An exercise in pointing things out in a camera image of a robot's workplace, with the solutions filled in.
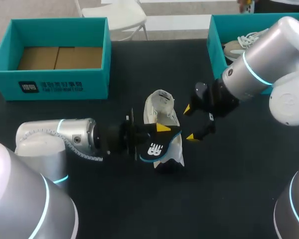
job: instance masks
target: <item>white shoelace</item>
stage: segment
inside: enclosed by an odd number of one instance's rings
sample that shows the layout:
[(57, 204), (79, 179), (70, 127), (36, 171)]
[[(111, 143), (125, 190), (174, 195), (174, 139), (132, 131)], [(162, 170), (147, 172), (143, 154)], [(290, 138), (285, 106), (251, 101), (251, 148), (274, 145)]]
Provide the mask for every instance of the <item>white shoelace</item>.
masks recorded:
[(246, 36), (239, 36), (237, 37), (239, 44), (241, 45), (242, 48), (249, 48), (252, 46), (266, 31), (268, 30), (265, 29), (260, 32), (251, 32), (247, 34)]

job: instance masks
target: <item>white sneaker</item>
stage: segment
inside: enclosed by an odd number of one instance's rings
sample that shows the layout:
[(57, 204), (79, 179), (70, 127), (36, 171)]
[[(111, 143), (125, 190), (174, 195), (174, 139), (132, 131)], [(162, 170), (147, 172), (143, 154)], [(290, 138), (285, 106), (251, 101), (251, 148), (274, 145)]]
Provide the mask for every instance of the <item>white sneaker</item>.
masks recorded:
[[(147, 98), (144, 108), (144, 123), (179, 126), (174, 110), (174, 98), (170, 93), (164, 90), (157, 90)], [(154, 168), (172, 158), (184, 166), (180, 134), (173, 139), (165, 156), (160, 161), (154, 162)]]
[(251, 47), (264, 33), (266, 33), (267, 30), (268, 28), (260, 32), (251, 32), (246, 36), (237, 37), (237, 40), (226, 43), (224, 48), (225, 57), (231, 61), (235, 61), (245, 52), (245, 50)]

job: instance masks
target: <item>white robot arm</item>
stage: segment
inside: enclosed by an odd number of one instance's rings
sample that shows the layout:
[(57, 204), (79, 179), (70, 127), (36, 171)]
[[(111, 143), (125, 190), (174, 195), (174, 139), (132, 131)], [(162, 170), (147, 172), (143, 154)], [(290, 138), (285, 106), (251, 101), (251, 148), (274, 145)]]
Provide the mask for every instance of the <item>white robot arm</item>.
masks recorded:
[(269, 108), (280, 123), (299, 125), (299, 71), (283, 76), (274, 83)]

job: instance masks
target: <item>black tabletop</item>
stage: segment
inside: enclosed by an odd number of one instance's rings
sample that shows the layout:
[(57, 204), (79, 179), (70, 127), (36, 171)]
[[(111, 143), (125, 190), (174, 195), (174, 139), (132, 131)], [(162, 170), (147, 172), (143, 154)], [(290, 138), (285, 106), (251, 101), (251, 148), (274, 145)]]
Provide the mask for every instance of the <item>black tabletop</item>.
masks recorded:
[(205, 40), (113, 42), (110, 94), (104, 101), (9, 102), (0, 95), (0, 143), (15, 147), (30, 120), (92, 117), (118, 123), (133, 107), (142, 122), (157, 89), (175, 98), (183, 129), (184, 170), (112, 156), (100, 163), (69, 154), (70, 196), (78, 239), (275, 239), (276, 200), (299, 169), (299, 127), (275, 121), (268, 96), (243, 103), (203, 142), (185, 138), (203, 114), (183, 117), (197, 81), (211, 81)]

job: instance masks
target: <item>new balance logo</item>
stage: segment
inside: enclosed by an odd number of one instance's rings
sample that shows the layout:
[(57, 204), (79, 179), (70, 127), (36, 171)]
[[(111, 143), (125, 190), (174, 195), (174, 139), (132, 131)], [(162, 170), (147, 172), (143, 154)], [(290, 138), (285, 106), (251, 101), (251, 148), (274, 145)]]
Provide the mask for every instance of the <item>new balance logo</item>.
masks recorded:
[(161, 153), (161, 149), (163, 148), (163, 145), (158, 145), (155, 143), (151, 143), (149, 150), (148, 150), (148, 154), (149, 155), (154, 155), (154, 156), (159, 156)]

